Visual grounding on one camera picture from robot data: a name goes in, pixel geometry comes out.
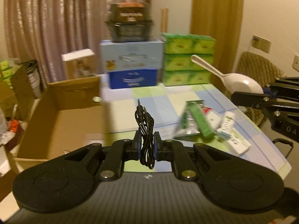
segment orange object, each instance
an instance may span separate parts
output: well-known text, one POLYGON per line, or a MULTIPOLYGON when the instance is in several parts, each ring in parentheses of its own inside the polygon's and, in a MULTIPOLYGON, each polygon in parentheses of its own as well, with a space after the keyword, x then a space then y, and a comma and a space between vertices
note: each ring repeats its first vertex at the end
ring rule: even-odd
POLYGON ((9 122, 9 130, 16 133, 18 131, 19 122, 13 119, 9 122))

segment round black disc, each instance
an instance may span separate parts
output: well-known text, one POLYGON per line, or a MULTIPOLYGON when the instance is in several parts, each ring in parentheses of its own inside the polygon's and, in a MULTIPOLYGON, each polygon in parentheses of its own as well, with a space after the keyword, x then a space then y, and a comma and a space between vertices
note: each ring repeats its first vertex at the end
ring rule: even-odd
POLYGON ((20 173, 13 183, 18 204, 51 213, 72 208, 89 197, 94 178, 76 161, 46 162, 20 173))
POLYGON ((216 162, 203 177, 202 189, 216 205, 254 213, 273 208, 282 196, 284 184, 270 169, 235 158, 216 162))

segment shiny curtain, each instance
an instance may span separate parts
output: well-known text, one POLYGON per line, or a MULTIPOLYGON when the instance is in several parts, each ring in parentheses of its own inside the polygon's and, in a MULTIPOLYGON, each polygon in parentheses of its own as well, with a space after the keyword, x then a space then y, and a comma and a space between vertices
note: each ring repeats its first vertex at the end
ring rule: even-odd
POLYGON ((41 79, 65 79, 61 54, 90 48, 99 61, 99 43, 110 37, 105 24, 111 3, 145 0, 4 0, 9 57, 38 60, 41 79))
MULTIPOLYGON (((243 16, 243 0, 193 0, 190 32, 209 35, 217 40, 214 66, 230 73, 237 52, 243 16)), ((219 78, 211 82, 220 90, 219 78)))

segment spoon handle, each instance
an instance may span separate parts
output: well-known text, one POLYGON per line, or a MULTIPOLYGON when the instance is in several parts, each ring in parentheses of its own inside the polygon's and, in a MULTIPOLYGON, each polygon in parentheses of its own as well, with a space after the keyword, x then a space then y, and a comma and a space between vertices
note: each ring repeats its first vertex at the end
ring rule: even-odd
POLYGON ((213 74, 215 74, 216 76, 218 76, 219 78, 222 78, 224 76, 223 73, 221 73, 220 71, 218 71, 214 66, 212 66, 211 64, 207 63, 204 59, 200 58, 197 55, 192 55, 191 56, 191 60, 197 64, 202 66, 203 68, 205 68, 206 70, 212 72, 213 74))

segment chair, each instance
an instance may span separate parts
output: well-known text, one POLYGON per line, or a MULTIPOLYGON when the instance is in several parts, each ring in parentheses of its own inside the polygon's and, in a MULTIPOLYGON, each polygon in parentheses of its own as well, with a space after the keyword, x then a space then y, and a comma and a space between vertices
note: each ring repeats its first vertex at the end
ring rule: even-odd
MULTIPOLYGON (((267 84, 275 82, 277 77, 285 77, 286 75, 282 70, 275 66, 268 59, 245 51, 241 54, 236 73, 240 73, 257 81, 262 87, 266 87, 267 84)), ((231 94, 227 90, 225 95, 230 98, 231 94)), ((264 119, 264 115, 261 110, 252 109, 246 107, 245 114, 249 117, 257 126, 259 126, 264 119)))

